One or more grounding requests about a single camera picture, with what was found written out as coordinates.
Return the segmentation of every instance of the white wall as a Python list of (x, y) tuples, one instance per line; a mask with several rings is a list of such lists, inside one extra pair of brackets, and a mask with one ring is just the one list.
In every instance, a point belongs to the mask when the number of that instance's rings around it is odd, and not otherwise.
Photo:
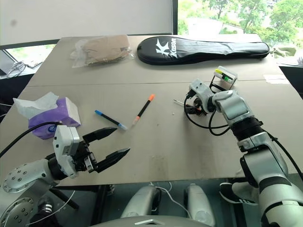
[(171, 0), (0, 0), (0, 45), (172, 32)]

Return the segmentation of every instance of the tissue box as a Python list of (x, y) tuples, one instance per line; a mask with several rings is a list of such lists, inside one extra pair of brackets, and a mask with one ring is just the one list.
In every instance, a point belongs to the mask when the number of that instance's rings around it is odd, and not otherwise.
[[(78, 127), (81, 125), (77, 106), (67, 97), (56, 101), (57, 108), (44, 111), (28, 120), (28, 127), (32, 128), (44, 122), (61, 121), (67, 126)], [(33, 134), (45, 140), (55, 135), (55, 125), (45, 125), (33, 130)]]

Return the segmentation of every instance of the black bag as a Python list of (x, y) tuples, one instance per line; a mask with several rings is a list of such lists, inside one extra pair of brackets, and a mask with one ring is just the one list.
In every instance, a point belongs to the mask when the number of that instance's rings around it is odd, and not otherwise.
[(266, 43), (224, 43), (196, 41), (173, 36), (155, 36), (143, 40), (138, 58), (150, 65), (191, 64), (213, 59), (265, 58)]

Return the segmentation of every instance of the blue marker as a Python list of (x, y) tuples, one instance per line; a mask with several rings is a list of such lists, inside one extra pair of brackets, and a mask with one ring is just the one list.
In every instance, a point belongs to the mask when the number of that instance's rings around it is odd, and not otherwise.
[(124, 129), (124, 130), (127, 130), (127, 127), (125, 125), (122, 125), (121, 123), (115, 121), (114, 119), (110, 118), (109, 116), (106, 116), (104, 113), (102, 113), (101, 111), (99, 110), (95, 110), (95, 113), (108, 119), (109, 121), (111, 121), (112, 123), (118, 125), (121, 129)]

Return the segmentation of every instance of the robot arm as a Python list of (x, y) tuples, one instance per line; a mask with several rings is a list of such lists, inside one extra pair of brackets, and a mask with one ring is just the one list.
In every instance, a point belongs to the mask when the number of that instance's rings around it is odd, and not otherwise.
[(213, 94), (199, 79), (189, 89), (187, 98), (200, 98), (204, 112), (217, 110), (223, 114), (240, 151), (245, 152), (240, 163), (248, 182), (259, 188), (262, 225), (303, 226), (303, 193), (288, 180), (284, 159), (244, 99), (234, 90)]
[(23, 227), (40, 197), (60, 180), (75, 178), (79, 171), (100, 173), (123, 158), (130, 150), (122, 149), (97, 163), (89, 143), (100, 140), (117, 128), (109, 127), (83, 136), (65, 125), (57, 126), (53, 140), (55, 153), (41, 160), (23, 164), (8, 173), (0, 187), (0, 227)]

